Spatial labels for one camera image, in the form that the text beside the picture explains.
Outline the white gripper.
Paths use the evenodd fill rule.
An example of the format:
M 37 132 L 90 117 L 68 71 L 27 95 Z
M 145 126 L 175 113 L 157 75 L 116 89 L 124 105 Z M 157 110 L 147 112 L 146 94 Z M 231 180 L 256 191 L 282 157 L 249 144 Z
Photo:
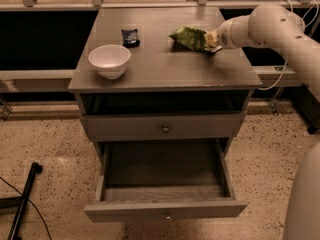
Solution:
M 248 16 L 234 17 L 223 22 L 217 32 L 207 32 L 204 35 L 210 47 L 219 44 L 225 49 L 236 49 L 250 45 L 251 39 L 248 32 Z

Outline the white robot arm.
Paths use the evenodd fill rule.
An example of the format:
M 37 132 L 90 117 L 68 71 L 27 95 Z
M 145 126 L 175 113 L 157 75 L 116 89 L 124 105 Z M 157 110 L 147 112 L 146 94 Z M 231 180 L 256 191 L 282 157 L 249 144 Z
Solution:
M 304 34 L 301 17 L 276 4 L 257 6 L 205 34 L 211 47 L 270 48 L 289 64 L 310 92 L 320 96 L 320 43 Z M 301 162 L 287 206 L 283 240 L 320 240 L 320 144 Z

